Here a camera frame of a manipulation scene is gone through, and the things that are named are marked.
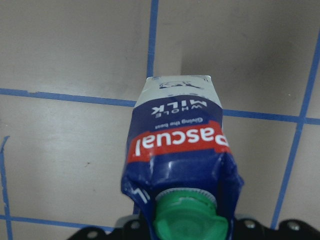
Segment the Pascal milk carton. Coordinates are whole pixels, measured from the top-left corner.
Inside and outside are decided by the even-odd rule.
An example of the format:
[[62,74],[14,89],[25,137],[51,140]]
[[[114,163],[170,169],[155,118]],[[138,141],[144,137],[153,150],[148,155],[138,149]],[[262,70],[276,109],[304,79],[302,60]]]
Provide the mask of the Pascal milk carton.
[[153,240],[230,240],[244,182],[208,75],[147,78],[133,108],[121,191]]

